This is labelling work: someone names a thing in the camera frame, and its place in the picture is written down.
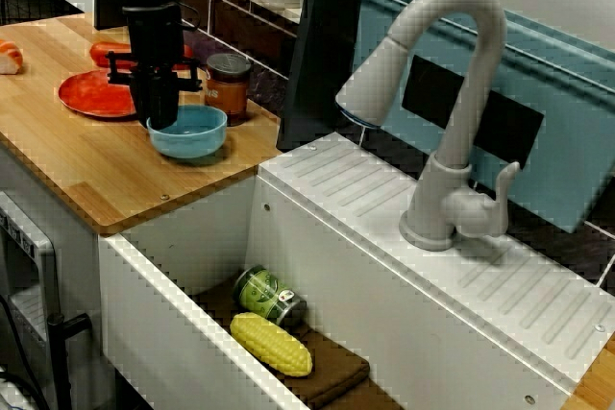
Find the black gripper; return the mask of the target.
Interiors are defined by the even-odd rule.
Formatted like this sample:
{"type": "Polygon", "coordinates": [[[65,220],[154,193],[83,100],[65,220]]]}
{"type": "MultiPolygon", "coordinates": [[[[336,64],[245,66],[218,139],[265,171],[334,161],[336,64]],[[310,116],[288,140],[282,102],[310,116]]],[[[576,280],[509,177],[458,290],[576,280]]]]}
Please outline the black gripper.
{"type": "Polygon", "coordinates": [[[131,50],[109,52],[112,84],[130,85],[139,123],[146,128],[166,128],[177,120],[179,90],[200,90],[199,61],[185,55],[180,5],[124,7],[131,50]]]}

